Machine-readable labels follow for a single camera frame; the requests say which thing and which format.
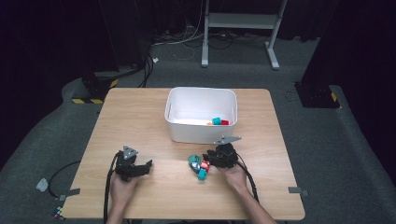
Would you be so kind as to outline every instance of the human arm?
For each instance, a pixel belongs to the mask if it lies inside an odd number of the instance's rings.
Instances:
[[[121,224],[128,206],[134,195],[134,189],[139,177],[131,178],[129,182],[121,180],[119,175],[113,174],[110,181],[110,195],[112,205],[108,213],[106,224]]]
[[[241,201],[250,221],[254,224],[276,223],[270,214],[254,199],[247,187],[247,176],[244,170],[235,165],[233,168],[219,168],[228,185]]]

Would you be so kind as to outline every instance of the forearm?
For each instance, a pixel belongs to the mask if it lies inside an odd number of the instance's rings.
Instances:
[[[276,223],[268,212],[253,198],[248,189],[234,189],[234,191],[238,195],[252,223]]]
[[[121,224],[124,213],[125,206],[112,206],[106,224]]]

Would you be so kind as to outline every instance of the metal stand leg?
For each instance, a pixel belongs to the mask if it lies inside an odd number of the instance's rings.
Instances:
[[[205,6],[205,32],[204,32],[204,43],[202,45],[202,67],[209,66],[209,47],[207,45],[207,37],[209,33],[209,0],[206,0]]]
[[[274,25],[274,30],[271,33],[271,40],[270,42],[265,42],[265,48],[268,52],[268,56],[270,58],[271,61],[271,65],[273,67],[274,70],[278,70],[279,69],[279,63],[277,62],[275,53],[274,53],[274,43],[276,40],[276,35],[277,35],[277,31],[279,30],[279,26],[280,23],[282,22],[282,18],[283,18],[283,12],[285,11],[285,7],[287,4],[288,0],[283,0],[281,5],[280,5],[280,10],[277,14],[277,18],[276,18],[276,22]]]

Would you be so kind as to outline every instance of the metal bracket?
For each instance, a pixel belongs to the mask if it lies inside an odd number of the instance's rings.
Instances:
[[[123,146],[123,158],[125,160],[132,158],[132,156],[136,155],[137,153],[139,153],[139,151],[137,151],[136,149],[133,149],[133,148],[127,147],[127,146]]]
[[[73,195],[78,195],[79,192],[80,192],[80,189],[70,189],[69,191],[67,191],[66,194],[59,195],[58,200],[59,201],[64,201],[64,200],[66,200],[66,197],[70,197],[70,196],[73,196]]]
[[[213,144],[215,144],[215,145],[226,145],[226,144],[229,144],[231,142],[238,141],[238,140],[241,140],[241,139],[242,139],[242,137],[240,137],[240,136],[232,137],[232,136],[224,136],[223,135],[219,141],[216,141]]]
[[[301,189],[298,187],[289,187],[289,193],[298,193],[301,197],[309,196],[309,192],[307,189]]]

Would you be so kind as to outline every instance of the white plastic bin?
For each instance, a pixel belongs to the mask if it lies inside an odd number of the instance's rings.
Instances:
[[[212,119],[228,120],[229,125],[208,125]],[[237,122],[236,95],[231,90],[176,87],[169,92],[165,108],[173,141],[214,144],[232,136]]]

